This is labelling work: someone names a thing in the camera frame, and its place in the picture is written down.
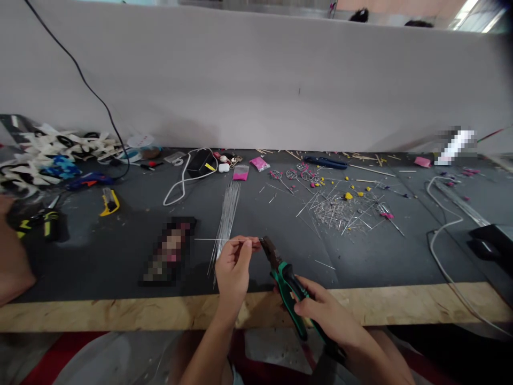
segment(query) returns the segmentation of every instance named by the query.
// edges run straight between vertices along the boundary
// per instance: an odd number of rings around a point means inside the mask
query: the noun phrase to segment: glue gun
[[[347,163],[342,161],[331,160],[328,158],[304,157],[303,160],[318,166],[336,168],[338,170],[345,170],[347,168]]]
[[[66,185],[66,190],[76,191],[84,186],[91,187],[93,184],[114,184],[114,179],[102,173],[89,173]]]

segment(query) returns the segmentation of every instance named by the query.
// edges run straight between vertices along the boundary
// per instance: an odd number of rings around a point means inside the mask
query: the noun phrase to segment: dark hair
[[[367,8],[362,8],[357,10],[354,15],[351,16],[349,21],[356,22],[367,22],[369,20],[369,10]]]
[[[434,25],[423,20],[410,20],[405,24],[405,27],[433,28]]]

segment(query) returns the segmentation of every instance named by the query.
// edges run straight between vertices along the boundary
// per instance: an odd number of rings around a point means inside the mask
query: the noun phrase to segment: plywood edge
[[[459,283],[491,322],[513,321],[513,311],[486,282]],[[447,284],[330,291],[364,326],[480,322]],[[218,295],[9,304],[0,308],[0,332],[206,329]],[[272,292],[249,293],[236,327],[292,327]]]

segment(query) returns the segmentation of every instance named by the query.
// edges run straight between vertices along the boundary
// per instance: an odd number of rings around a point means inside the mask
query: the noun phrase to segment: human hand
[[[14,203],[14,199],[10,196],[0,194],[0,215],[4,216],[7,215],[9,210],[12,207],[12,204]]]
[[[359,347],[368,336],[365,329],[325,288],[309,279],[296,277],[310,294],[310,298],[294,305],[296,314],[317,321],[340,347]]]
[[[223,247],[215,264],[219,287],[219,307],[231,317],[237,317],[250,282],[251,255],[262,249],[257,237],[236,236]]]

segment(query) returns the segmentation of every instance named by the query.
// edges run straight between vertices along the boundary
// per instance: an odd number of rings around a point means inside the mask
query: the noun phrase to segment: workbench
[[[163,156],[173,152],[165,149]],[[254,150],[235,152],[244,158],[243,164],[260,156]],[[340,153],[309,155],[346,160],[396,175],[387,177],[385,183],[410,198],[354,181],[384,178],[354,167],[320,170],[320,175],[341,182],[336,185],[337,181],[327,181],[326,186],[314,191],[322,189],[326,195],[335,187],[339,193],[351,191],[350,185],[364,192],[365,187],[372,187],[373,192],[384,195],[381,201],[386,202],[395,216],[394,223],[405,236],[388,222],[369,232],[348,231],[341,235],[336,228],[311,221],[308,214],[303,217],[306,220],[296,217],[313,195],[298,181],[285,177],[285,172],[295,169],[299,161],[284,151],[266,155],[271,168],[261,173],[250,165],[247,181],[240,182],[232,236],[269,235],[283,259],[294,265],[296,274],[331,290],[363,325],[479,322],[447,285],[429,252],[428,233],[446,223],[446,217],[449,221],[453,218],[426,194],[425,186],[442,171],[461,174],[462,166],[479,169],[480,175],[460,178],[462,182],[455,191],[470,197],[472,207],[490,223],[507,224],[513,218],[513,205],[509,203],[513,178],[509,173],[489,160],[475,157],[458,159],[450,167],[428,169],[414,165],[415,156],[404,153],[394,154],[401,160],[381,154],[387,160],[383,167],[375,161],[347,159]],[[93,162],[81,168],[111,176],[122,172],[121,167]],[[283,181],[296,185],[294,196],[269,176],[270,170],[283,172]],[[218,300],[213,276],[207,276],[214,242],[191,241],[190,257],[172,286],[138,285],[144,262],[171,217],[195,217],[196,238],[216,237],[223,194],[232,172],[186,182],[185,197],[175,205],[163,206],[167,191],[180,180],[181,171],[182,166],[168,163],[155,171],[131,167],[113,187],[121,208],[107,217],[99,216],[103,211],[101,187],[64,193],[57,207],[65,216],[68,234],[62,242],[51,244],[42,244],[36,234],[26,236],[24,243],[37,283],[0,309],[0,332],[206,328]],[[468,231],[477,225],[435,187],[432,192],[443,205],[464,218],[441,233],[435,244],[447,273],[482,316],[492,322],[513,320],[508,306],[513,304],[510,275],[496,262],[480,260],[473,254],[466,241],[470,239]],[[170,198],[179,195],[176,188]],[[279,295],[271,292],[272,287],[265,254],[255,254],[237,327],[292,326],[288,314],[279,306]]]

